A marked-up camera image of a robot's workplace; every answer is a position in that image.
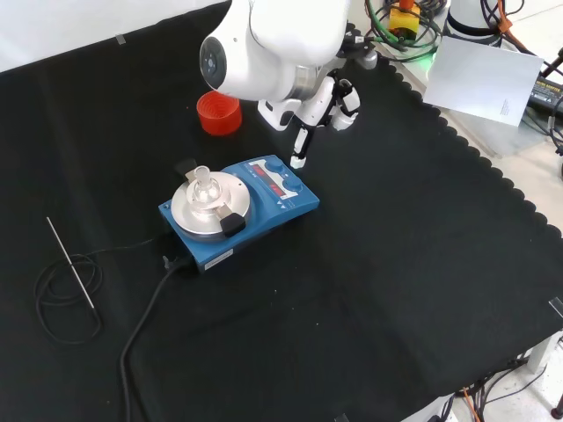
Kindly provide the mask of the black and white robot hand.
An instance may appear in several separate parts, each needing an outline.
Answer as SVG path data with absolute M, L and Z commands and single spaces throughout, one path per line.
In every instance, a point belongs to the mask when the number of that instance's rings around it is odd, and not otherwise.
M 277 103 L 261 100 L 258 111 L 277 131 L 285 130 L 294 118 L 299 121 L 289 164 L 293 169 L 301 169 L 305 166 L 315 130 L 318 127 L 346 130 L 354 124 L 360 106 L 360 97 L 353 84 L 341 78 L 338 70 L 332 70 L 311 98 L 304 101 L 290 98 Z

